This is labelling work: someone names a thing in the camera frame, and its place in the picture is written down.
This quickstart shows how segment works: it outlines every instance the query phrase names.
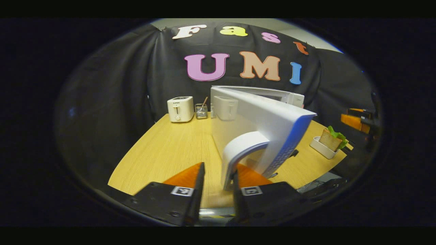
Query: lettuce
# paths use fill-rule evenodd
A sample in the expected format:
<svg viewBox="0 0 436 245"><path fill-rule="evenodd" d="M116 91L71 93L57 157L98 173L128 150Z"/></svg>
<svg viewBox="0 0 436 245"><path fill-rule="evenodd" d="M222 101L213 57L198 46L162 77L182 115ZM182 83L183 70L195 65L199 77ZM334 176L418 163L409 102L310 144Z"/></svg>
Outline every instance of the lettuce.
<svg viewBox="0 0 436 245"><path fill-rule="evenodd" d="M341 134L341 133L339 133L339 132L335 132L335 131L333 130L333 127L332 127L332 126L328 126L328 130L330 131L330 134L331 134L333 137L335 137L335 138L339 138L339 139L342 140L342 143L339 144L339 147L338 147L339 150L342 149L342 148L344 148L344 147L347 145L348 140L345 138L345 136L344 136L343 134Z"/></svg>

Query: white toaster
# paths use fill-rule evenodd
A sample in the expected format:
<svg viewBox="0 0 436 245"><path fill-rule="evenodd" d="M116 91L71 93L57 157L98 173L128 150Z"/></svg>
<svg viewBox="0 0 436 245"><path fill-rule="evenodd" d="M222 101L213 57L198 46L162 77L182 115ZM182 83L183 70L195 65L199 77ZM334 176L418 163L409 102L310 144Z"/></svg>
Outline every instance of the white toaster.
<svg viewBox="0 0 436 245"><path fill-rule="evenodd" d="M173 123L189 122L194 116L194 99L181 96L167 101L168 115Z"/></svg>

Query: pink letter u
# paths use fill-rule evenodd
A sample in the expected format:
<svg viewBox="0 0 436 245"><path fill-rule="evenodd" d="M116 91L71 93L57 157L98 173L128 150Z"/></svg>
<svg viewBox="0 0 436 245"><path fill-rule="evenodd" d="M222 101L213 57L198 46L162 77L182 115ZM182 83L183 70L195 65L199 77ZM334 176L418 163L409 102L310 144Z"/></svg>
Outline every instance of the pink letter u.
<svg viewBox="0 0 436 245"><path fill-rule="evenodd" d="M186 56L188 76L197 81L213 81L222 78L225 74L225 60L230 56L228 54L212 54L212 57L215 59L215 72L203 73L201 60L205 56L202 54Z"/></svg>

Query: white tray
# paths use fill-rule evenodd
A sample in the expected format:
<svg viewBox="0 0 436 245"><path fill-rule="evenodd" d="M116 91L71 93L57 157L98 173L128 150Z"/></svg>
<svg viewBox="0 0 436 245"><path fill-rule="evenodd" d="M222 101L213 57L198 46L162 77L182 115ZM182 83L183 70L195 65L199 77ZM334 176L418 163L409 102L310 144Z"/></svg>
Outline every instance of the white tray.
<svg viewBox="0 0 436 245"><path fill-rule="evenodd" d="M312 142L310 143L310 147L317 150L317 152L321 153L327 159L332 159L339 150L337 150L336 152L330 150L327 146L320 143L320 138L321 136L314 137Z"/></svg>

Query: wooden table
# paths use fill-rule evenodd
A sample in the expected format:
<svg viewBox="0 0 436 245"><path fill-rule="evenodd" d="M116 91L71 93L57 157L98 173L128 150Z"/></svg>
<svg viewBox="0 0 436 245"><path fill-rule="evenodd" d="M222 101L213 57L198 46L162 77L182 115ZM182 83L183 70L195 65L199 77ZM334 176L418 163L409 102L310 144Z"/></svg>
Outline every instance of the wooden table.
<svg viewBox="0 0 436 245"><path fill-rule="evenodd" d="M296 147L296 157L286 160L272 182L286 181L297 189L330 171L346 156L341 150L328 160L309 146L325 126L312 121ZM221 158L211 135L210 115L190 122L170 122L168 114L150 128L127 152L112 173L108 185L136 194L152 181L164 182L192 165L204 162L201 208L232 207L231 192L222 190Z"/></svg>

